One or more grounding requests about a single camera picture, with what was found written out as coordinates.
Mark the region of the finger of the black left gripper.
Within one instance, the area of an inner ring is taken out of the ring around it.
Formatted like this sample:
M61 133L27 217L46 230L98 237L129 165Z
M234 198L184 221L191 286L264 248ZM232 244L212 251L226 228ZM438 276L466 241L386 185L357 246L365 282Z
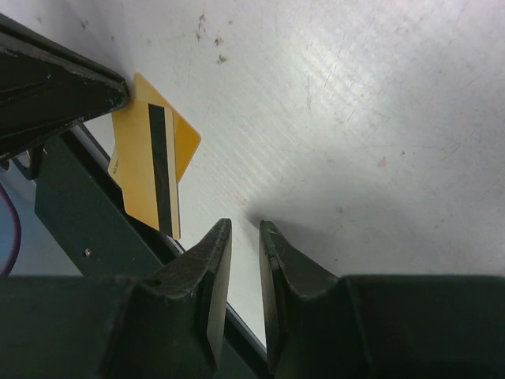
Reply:
M1 17L3 160L128 102L121 75Z

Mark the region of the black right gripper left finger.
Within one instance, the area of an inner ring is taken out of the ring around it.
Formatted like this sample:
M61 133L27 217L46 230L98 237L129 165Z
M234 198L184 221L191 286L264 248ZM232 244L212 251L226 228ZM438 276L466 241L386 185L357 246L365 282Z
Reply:
M220 219L190 250L152 274L134 317L140 378L211 378L222 354L232 223Z

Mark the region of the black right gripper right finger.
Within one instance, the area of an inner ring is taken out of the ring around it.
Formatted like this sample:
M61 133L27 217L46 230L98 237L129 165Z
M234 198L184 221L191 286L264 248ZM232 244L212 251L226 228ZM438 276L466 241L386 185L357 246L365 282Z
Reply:
M349 286L260 223L267 365L276 378L369 378Z

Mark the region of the gold card with black stripe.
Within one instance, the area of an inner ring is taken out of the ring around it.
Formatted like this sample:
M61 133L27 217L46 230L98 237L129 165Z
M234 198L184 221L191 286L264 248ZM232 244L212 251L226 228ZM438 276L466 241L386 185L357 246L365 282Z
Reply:
M140 100L112 114L125 212L181 237L173 112Z

